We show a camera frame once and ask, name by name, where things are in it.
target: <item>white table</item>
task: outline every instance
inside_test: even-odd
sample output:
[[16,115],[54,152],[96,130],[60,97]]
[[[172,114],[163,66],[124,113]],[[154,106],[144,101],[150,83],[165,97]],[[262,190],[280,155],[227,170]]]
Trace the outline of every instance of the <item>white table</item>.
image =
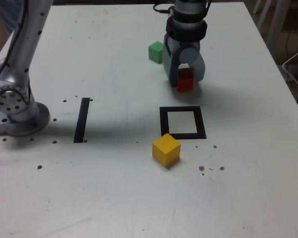
[[[298,238],[298,107],[246,7],[212,4],[189,99],[148,60],[166,19],[152,5],[51,9],[30,77],[57,121],[34,141],[0,137],[0,238]],[[74,144],[82,97],[88,142]],[[186,105],[207,139],[180,140],[168,170],[151,157],[159,107]]]

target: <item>black tape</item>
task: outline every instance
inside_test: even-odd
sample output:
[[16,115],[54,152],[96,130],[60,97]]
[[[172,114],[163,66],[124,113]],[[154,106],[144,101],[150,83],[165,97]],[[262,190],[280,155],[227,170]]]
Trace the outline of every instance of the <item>black tape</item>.
[[82,98],[74,135],[74,143],[83,143],[89,107],[89,98]]

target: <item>floor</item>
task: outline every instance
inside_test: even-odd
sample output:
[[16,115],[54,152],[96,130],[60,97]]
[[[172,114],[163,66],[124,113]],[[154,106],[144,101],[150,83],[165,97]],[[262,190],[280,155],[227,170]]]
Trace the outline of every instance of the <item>floor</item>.
[[[233,0],[214,0],[213,2],[230,2]],[[261,5],[258,9],[257,14],[251,14],[251,17],[254,20],[254,23],[256,24],[259,20],[261,10],[264,7],[265,0],[262,0]],[[256,0],[245,0],[244,1],[247,9],[249,12],[253,11],[253,8],[255,6]],[[262,28],[260,29],[260,33],[263,37],[263,39],[266,39],[270,22],[273,18],[274,9],[276,5],[276,0],[273,0],[271,7],[267,13],[266,19],[262,25]],[[277,46],[277,53],[274,57],[274,60],[276,64],[282,64],[287,59],[289,59],[292,55],[294,55],[296,52],[298,52],[298,0],[292,0],[290,9],[287,14],[286,22],[282,31],[282,34],[280,36],[278,46]],[[7,40],[7,35],[5,31],[4,22],[2,21],[0,17],[0,51],[2,47],[4,46],[5,42]],[[296,57],[293,62],[295,66],[298,65],[298,57]],[[294,75],[298,77],[298,67],[295,67],[295,70],[293,70]],[[294,82],[288,83],[289,88],[291,89],[295,99],[298,97],[298,86]]]

